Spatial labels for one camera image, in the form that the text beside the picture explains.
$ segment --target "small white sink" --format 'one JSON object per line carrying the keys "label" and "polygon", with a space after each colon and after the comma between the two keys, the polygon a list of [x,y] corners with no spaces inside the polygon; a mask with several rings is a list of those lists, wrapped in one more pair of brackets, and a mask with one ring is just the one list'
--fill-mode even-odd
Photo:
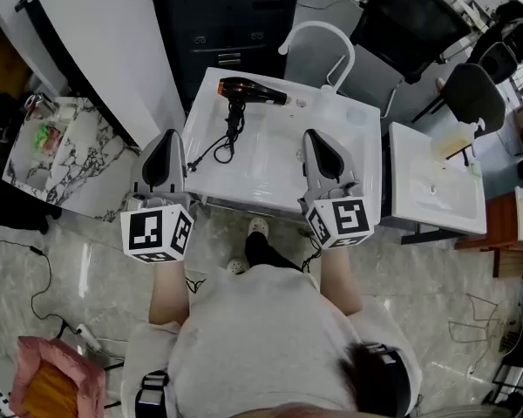
{"label": "small white sink", "polygon": [[469,233],[486,233],[482,178],[463,160],[439,162],[431,138],[401,124],[390,125],[392,215]]}
{"label": "small white sink", "polygon": [[287,93],[284,105],[247,104],[244,132],[235,143],[233,160],[222,165],[213,152],[189,172],[186,190],[218,199],[301,211],[298,199],[307,190],[302,175],[302,136],[310,128],[327,133],[352,154],[363,194],[371,196],[371,217],[379,223],[382,194],[382,155],[379,110],[353,99],[325,93],[307,85],[238,71],[208,68],[182,140],[186,161],[197,159],[225,134],[228,102],[217,94],[221,78],[252,79]]}

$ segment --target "yellow fabric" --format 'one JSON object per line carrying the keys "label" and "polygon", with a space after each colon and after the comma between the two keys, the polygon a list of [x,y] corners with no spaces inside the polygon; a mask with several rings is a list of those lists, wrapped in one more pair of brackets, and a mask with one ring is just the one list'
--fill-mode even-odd
{"label": "yellow fabric", "polygon": [[52,364],[41,362],[24,399],[25,409],[34,418],[77,418],[78,388]]}

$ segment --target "forearm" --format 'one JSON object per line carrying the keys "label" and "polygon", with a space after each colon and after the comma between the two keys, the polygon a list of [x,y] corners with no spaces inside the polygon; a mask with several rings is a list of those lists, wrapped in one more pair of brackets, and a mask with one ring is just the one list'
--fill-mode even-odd
{"label": "forearm", "polygon": [[320,293],[345,316],[363,309],[362,298],[350,269],[348,247],[323,251]]}
{"label": "forearm", "polygon": [[190,314],[184,262],[159,263],[153,270],[149,322],[155,325],[178,322],[182,325]]}

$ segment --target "faucet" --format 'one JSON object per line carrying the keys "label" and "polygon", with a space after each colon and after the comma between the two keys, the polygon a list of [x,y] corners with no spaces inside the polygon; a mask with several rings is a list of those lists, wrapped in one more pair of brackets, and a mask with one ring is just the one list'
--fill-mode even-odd
{"label": "faucet", "polygon": [[350,42],[349,38],[345,35],[344,32],[339,30],[339,28],[337,28],[336,26],[334,26],[332,24],[326,24],[325,22],[317,22],[315,20],[310,20],[308,22],[302,22],[301,24],[298,24],[290,31],[289,35],[287,36],[287,38],[285,39],[283,44],[279,47],[279,50],[278,50],[279,54],[282,54],[283,56],[285,54],[287,54],[289,52],[289,46],[290,46],[291,42],[293,41],[293,37],[295,36],[295,34],[299,30],[301,30],[302,28],[306,28],[307,26],[319,26],[320,28],[324,28],[326,30],[330,30],[331,32],[335,32],[345,42],[345,45],[347,45],[347,50],[349,52],[349,62],[347,63],[347,66],[343,70],[343,73],[341,74],[339,79],[337,79],[337,82],[335,85],[331,86],[331,85],[326,84],[322,87],[322,90],[324,90],[324,91],[328,91],[330,93],[337,93],[337,90],[339,90],[339,87],[341,86],[341,84],[343,83],[343,81],[345,80],[347,75],[350,73],[350,71],[352,70],[352,67],[355,64],[355,48],[352,46],[352,43]]}

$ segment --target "pink fabric bag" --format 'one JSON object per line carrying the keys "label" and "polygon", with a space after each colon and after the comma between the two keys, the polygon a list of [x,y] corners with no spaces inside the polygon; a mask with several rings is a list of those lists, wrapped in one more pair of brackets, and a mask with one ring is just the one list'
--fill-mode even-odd
{"label": "pink fabric bag", "polygon": [[10,410],[20,418],[31,418],[23,403],[41,361],[47,361],[68,376],[78,388],[78,418],[103,418],[105,414],[105,371],[95,367],[60,339],[22,336],[17,340],[17,371],[10,397]]}

